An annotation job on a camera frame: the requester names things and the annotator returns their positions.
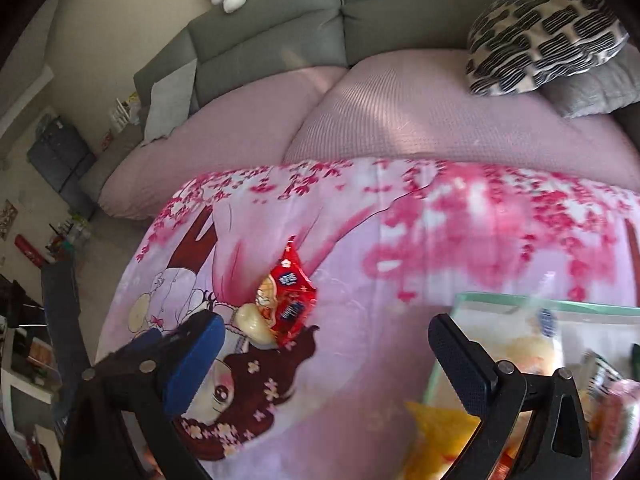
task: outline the floor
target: floor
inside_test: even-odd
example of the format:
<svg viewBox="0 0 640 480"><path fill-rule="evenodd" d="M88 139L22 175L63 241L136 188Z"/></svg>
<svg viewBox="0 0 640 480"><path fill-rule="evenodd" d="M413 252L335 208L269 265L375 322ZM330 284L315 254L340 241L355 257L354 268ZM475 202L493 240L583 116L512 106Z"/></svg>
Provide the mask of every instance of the floor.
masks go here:
<svg viewBox="0 0 640 480"><path fill-rule="evenodd" d="M91 220L92 237L79 253L76 282L80 296L80 330L92 363L120 277L149 224L151 220L112 218L102 211Z"/></svg>

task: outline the anime girl print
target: anime girl print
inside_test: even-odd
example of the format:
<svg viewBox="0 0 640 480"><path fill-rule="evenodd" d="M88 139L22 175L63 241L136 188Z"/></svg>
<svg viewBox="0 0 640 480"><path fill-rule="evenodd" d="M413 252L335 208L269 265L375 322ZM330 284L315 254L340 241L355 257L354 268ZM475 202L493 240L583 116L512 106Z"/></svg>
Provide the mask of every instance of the anime girl print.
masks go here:
<svg viewBox="0 0 640 480"><path fill-rule="evenodd" d="M225 342L187 412L174 421L180 436L201 460L220 460L263 434L274 423L275 407L291 398L296 369L316 350L317 326L305 328L286 348L254 344L235 324L238 306L216 300L215 291L194 288L215 250L212 206L197 216L163 272L129 313L129 330L171 332L207 309L225 321Z"/></svg>

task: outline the pink snack package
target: pink snack package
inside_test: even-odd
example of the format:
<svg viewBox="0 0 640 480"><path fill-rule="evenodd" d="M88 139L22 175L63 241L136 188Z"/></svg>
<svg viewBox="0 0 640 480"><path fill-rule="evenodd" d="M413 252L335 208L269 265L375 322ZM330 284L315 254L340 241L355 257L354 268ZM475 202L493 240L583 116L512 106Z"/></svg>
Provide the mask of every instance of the pink snack package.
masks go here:
<svg viewBox="0 0 640 480"><path fill-rule="evenodd" d="M601 406L600 431L591 446L591 480L612 480L634 450L640 428L640 383L613 383Z"/></svg>

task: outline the red food wrapper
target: red food wrapper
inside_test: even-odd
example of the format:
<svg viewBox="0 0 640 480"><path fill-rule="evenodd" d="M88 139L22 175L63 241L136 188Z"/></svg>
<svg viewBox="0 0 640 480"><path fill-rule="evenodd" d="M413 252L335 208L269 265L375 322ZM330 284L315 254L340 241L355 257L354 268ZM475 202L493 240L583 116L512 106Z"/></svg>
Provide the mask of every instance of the red food wrapper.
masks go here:
<svg viewBox="0 0 640 480"><path fill-rule="evenodd" d="M302 270L291 237L282 257L264 279L255 296L258 311L278 346L294 340L316 305L316 289Z"/></svg>

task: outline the cream colored pastry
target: cream colored pastry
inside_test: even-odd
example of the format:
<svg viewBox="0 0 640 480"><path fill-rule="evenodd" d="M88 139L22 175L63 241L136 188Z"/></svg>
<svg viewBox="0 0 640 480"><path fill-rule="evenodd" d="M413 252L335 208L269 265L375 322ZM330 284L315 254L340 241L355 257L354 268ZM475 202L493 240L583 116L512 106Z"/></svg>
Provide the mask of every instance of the cream colored pastry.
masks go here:
<svg viewBox="0 0 640 480"><path fill-rule="evenodd" d="M234 325L242 330L249 339L260 345L274 344L275 337L267 322L261 316L255 303L245 303L236 311Z"/></svg>

